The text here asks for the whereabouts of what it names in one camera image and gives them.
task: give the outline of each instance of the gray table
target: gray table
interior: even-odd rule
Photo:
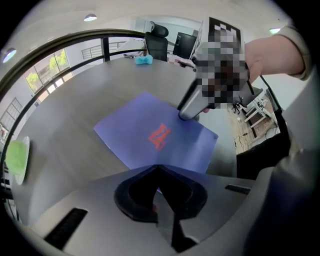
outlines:
[[[135,65],[122,58],[92,67],[50,94],[18,136],[31,141],[25,180],[12,184],[22,222],[34,224],[89,181],[127,171],[94,126],[145,91],[177,106],[194,77],[191,70],[163,61]],[[235,177],[236,148],[226,109],[201,113],[199,122],[219,136],[207,173]]]

